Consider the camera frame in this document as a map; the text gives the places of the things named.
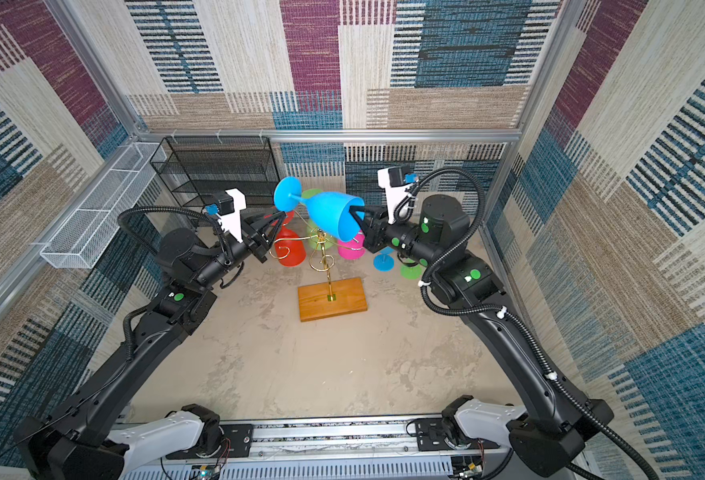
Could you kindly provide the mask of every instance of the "wooden base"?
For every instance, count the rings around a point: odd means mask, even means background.
[[[300,320],[309,322],[330,316],[365,312],[369,309],[363,282],[359,277],[337,280],[331,283],[336,300],[328,301],[328,283],[316,283],[299,287]]]

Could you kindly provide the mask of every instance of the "gray floor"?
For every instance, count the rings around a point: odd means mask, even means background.
[[[477,235],[471,250],[485,257]],[[461,320],[430,312],[399,267],[379,272],[369,253],[337,259],[332,278],[361,277],[369,310],[302,323],[296,288],[325,275],[307,263],[247,260],[202,327],[136,394],[129,421],[193,402],[222,418],[439,412],[463,393],[519,403],[481,341]]]

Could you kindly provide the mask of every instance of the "patterned wall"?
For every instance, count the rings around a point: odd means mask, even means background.
[[[173,202],[156,178],[137,204]],[[180,225],[165,214],[131,223],[156,248]],[[123,341],[120,320],[159,289],[160,268],[122,231],[92,270],[44,268],[0,323],[0,451],[22,418],[47,415],[108,359]],[[21,467],[21,457],[13,450],[0,465]]]
[[[150,129],[511,128],[560,0],[73,0]]]
[[[281,174],[298,177],[302,188],[347,192],[367,205],[384,205],[384,190],[377,184],[377,170],[405,165],[417,175],[436,168],[461,167],[473,172],[488,190],[499,166],[505,144],[425,143],[282,143],[272,144]],[[435,179],[417,195],[415,212],[422,200],[435,192],[451,195],[468,214],[479,207],[478,194],[458,175]],[[485,196],[480,209],[485,208]]]
[[[0,278],[126,137],[42,1],[0,2]]]
[[[705,478],[705,2],[588,0],[489,229],[569,378],[661,478]]]
[[[0,279],[126,138],[43,2],[0,1]],[[46,267],[0,322],[0,449],[98,361],[114,314],[155,288],[154,267],[116,239],[91,272]]]

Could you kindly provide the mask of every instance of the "black metal shelf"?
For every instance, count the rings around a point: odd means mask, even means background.
[[[215,194],[222,190],[237,188],[242,193],[272,195],[277,186],[276,182],[264,182],[255,180],[207,180],[193,179],[184,182],[177,188],[174,188],[172,194]]]
[[[167,137],[158,148],[166,160],[152,166],[180,206],[202,207],[207,195],[231,188],[246,196],[247,208],[272,206],[280,175],[269,139]]]

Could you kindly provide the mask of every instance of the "white wire basket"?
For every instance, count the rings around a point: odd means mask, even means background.
[[[40,256],[54,268],[94,268],[117,233],[117,216],[136,205],[155,176],[150,158],[165,157],[156,143],[135,142],[126,148]]]

